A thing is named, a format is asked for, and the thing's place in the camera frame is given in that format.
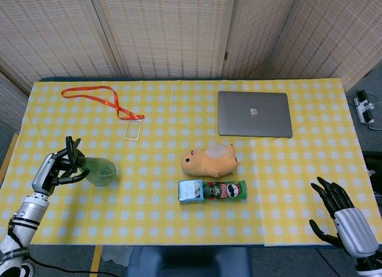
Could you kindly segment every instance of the white cable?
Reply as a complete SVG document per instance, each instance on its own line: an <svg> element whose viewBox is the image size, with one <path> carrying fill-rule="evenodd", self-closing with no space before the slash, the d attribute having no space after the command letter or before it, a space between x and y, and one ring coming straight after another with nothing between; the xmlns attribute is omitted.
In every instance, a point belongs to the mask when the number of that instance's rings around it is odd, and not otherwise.
<svg viewBox="0 0 382 277"><path fill-rule="evenodd" d="M373 131L382 131L382 129L373 128L372 126L370 126L370 123L368 123L368 127L370 130L373 130Z"/></svg>

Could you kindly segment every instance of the green pringles can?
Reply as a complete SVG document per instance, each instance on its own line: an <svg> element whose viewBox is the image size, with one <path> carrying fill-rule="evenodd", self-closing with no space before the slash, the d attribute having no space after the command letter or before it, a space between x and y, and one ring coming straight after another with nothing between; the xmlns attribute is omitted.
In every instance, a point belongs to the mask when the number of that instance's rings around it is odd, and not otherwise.
<svg viewBox="0 0 382 277"><path fill-rule="evenodd" d="M203 197L208 200L247 199L248 191L245 180L203 182Z"/></svg>

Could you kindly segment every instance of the table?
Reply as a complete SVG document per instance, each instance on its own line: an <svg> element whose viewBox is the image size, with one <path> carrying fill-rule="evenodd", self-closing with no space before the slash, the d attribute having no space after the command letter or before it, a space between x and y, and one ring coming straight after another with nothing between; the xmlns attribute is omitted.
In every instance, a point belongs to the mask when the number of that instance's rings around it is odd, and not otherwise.
<svg viewBox="0 0 382 277"><path fill-rule="evenodd" d="M121 106L146 115L138 141L124 140L126 122L95 101L64 99L69 87L108 85ZM293 138L221 137L221 90L288 94ZM111 92L96 96L112 101ZM274 81L37 82L0 190L0 234L26 195L43 158L82 138L87 156L116 164L119 181L96 188L84 180L56 187L36 244L266 244L308 245L313 218L334 225L310 187L321 176L344 186L379 242L382 222L339 79ZM245 202L180 205L177 182L189 178L181 154L233 143L242 161L221 180L248 183Z"/></svg>

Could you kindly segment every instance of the small box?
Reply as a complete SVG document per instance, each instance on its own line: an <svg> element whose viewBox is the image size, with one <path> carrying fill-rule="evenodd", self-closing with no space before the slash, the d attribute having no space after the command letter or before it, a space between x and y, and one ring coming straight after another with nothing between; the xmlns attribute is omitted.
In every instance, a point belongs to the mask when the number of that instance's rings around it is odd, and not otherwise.
<svg viewBox="0 0 382 277"><path fill-rule="evenodd" d="M180 204L203 203L203 180L178 181L178 200Z"/></svg>

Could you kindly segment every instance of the power strip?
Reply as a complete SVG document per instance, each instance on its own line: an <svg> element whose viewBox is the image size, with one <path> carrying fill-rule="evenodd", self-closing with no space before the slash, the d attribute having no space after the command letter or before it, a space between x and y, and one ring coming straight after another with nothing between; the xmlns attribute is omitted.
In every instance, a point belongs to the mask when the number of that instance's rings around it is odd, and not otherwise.
<svg viewBox="0 0 382 277"><path fill-rule="evenodd" d="M359 122L361 124L374 123L371 110L374 109L374 104L369 103L365 90L358 91L354 98L354 105L358 113Z"/></svg>

